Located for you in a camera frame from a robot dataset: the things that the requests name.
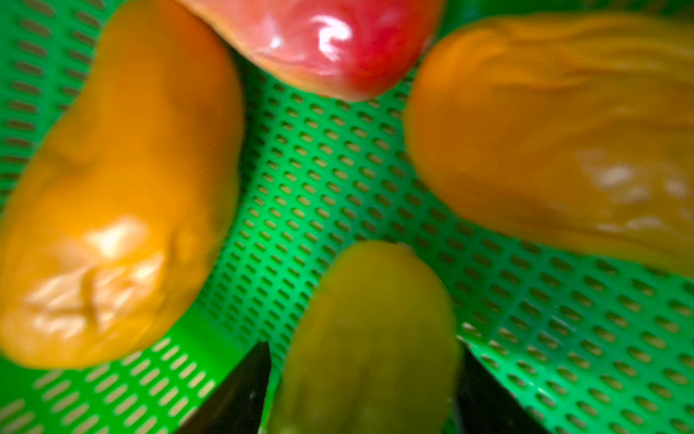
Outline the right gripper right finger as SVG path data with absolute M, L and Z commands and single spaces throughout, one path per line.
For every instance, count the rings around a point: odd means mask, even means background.
M 548 433 L 484 367 L 465 343 L 457 343 L 461 349 L 454 395 L 454 420 L 458 433 Z

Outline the yellow green mango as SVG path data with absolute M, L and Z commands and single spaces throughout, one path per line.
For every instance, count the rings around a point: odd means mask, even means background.
M 357 242 L 320 281 L 287 352 L 270 433 L 439 433 L 460 364 L 457 319 L 408 246 Z

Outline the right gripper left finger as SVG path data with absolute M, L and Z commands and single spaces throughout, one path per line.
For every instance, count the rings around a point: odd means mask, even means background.
M 271 375 L 269 343 L 259 342 L 177 429 L 185 433 L 258 433 Z

